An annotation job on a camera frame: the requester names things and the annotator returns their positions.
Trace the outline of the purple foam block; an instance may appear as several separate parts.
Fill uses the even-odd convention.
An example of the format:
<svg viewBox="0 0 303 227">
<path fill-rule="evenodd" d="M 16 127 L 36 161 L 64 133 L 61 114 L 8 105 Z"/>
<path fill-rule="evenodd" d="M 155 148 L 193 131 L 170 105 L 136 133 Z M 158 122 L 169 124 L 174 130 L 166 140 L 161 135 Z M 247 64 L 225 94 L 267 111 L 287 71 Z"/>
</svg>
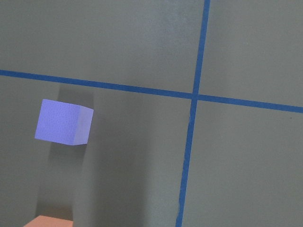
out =
<svg viewBox="0 0 303 227">
<path fill-rule="evenodd" d="M 93 114 L 91 108 L 43 99 L 35 139 L 72 146 L 87 144 Z"/>
</svg>

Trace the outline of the orange foam block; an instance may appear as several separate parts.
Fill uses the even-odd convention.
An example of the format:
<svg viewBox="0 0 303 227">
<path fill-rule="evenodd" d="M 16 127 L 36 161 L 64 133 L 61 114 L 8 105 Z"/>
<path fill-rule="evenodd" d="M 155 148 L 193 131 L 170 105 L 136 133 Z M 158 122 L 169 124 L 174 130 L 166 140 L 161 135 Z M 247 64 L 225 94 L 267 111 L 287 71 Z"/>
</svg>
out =
<svg viewBox="0 0 303 227">
<path fill-rule="evenodd" d="M 73 227 L 73 221 L 40 215 L 24 227 Z"/>
</svg>

